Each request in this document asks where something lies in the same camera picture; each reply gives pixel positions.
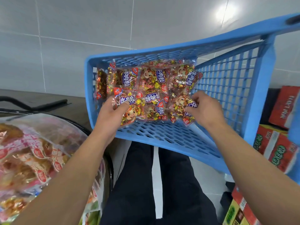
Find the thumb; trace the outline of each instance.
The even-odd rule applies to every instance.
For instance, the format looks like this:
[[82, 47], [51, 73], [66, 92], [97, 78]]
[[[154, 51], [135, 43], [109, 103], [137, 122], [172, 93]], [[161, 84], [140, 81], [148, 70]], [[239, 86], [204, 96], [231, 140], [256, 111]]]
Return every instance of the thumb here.
[[193, 116], [195, 116], [196, 114], [197, 114], [197, 108], [194, 108], [194, 107], [191, 107], [191, 106], [187, 106], [186, 108], [185, 108], [185, 112], [186, 113], [189, 113], [189, 114], [191, 114], [191, 115], [193, 115]]
[[123, 114], [126, 112], [126, 110], [128, 110], [129, 108], [129, 102], [125, 101], [124, 103], [122, 103], [114, 112], [122, 117]]

